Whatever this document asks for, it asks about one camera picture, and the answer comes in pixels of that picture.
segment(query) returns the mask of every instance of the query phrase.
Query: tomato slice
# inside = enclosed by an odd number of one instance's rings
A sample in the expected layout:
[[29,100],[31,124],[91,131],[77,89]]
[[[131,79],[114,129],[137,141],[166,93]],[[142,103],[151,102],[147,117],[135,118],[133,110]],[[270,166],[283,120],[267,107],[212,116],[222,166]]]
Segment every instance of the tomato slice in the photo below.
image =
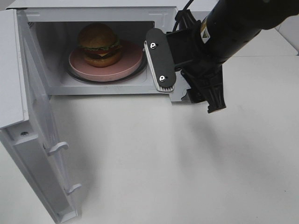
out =
[[99,49],[99,50],[88,50],[88,49],[85,49],[85,48],[82,48],[82,50],[84,52],[90,53],[90,54],[105,54],[105,53],[109,53],[111,51],[114,51],[114,50],[116,50],[120,47],[121,47],[121,45],[117,45],[115,47],[109,48],[108,50],[101,50],[101,49]]

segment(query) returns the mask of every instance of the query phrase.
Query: white table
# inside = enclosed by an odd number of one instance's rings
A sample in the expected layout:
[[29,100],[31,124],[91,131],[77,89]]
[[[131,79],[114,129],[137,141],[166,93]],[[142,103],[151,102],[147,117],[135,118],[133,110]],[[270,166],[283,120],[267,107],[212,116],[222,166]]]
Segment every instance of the white table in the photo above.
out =
[[[213,114],[165,95],[53,97],[83,184],[67,223],[297,224],[299,57],[271,54],[224,65],[228,108]],[[52,224],[2,148],[0,223]]]

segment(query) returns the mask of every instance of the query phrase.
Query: burger patty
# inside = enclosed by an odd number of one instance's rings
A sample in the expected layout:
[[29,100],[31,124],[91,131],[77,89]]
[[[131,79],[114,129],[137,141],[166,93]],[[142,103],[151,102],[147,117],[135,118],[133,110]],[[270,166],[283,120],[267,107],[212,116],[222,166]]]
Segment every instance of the burger patty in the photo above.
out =
[[105,56],[101,56],[101,55],[97,55],[97,54],[91,54],[91,53],[86,53],[86,52],[84,54],[86,54],[88,57],[90,57],[92,59],[106,59],[106,58],[109,58],[109,57],[115,55],[119,51],[120,51],[120,49],[111,51],[108,54],[106,54]]

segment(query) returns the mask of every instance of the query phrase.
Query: hamburger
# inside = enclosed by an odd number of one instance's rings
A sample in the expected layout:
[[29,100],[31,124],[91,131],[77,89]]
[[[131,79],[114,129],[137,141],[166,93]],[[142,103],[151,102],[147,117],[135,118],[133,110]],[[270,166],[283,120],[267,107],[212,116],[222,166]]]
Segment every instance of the hamburger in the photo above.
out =
[[84,27],[78,35],[84,60],[95,67],[106,67],[121,59],[120,40],[113,30],[102,23]]

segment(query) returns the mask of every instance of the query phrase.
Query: pink plate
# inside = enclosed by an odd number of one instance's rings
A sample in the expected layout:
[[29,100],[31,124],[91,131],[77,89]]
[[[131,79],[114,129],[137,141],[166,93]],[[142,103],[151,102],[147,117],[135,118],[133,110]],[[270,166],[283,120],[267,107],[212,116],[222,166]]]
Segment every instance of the pink plate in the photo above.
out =
[[82,78],[98,82],[114,81],[127,77],[141,64],[142,48],[124,40],[121,40],[121,45],[121,59],[117,63],[103,68],[87,64],[83,58],[83,52],[80,49],[75,49],[69,57],[71,70]]

